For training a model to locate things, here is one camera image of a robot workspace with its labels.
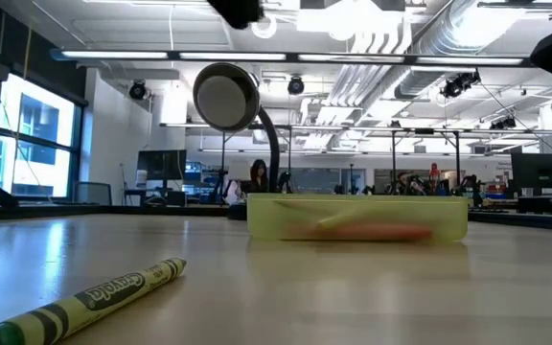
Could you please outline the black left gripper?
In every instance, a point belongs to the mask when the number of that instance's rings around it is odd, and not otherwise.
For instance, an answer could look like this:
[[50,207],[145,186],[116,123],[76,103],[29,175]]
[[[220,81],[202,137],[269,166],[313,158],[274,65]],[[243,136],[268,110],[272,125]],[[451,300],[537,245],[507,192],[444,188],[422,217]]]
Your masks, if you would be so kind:
[[260,0],[207,0],[208,4],[236,30],[244,30],[265,16]]

